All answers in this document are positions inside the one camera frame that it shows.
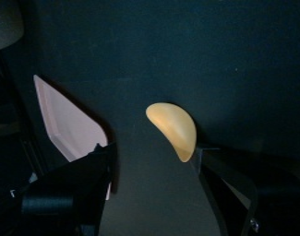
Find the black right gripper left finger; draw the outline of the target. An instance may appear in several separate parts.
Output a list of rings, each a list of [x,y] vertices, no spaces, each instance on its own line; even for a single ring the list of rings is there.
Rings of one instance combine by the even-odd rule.
[[[98,145],[8,196],[0,236],[99,236],[118,149]]]

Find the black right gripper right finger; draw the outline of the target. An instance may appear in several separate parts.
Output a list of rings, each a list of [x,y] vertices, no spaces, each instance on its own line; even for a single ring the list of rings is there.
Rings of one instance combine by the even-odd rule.
[[[257,153],[197,147],[193,166],[221,236],[300,236],[300,180]]]

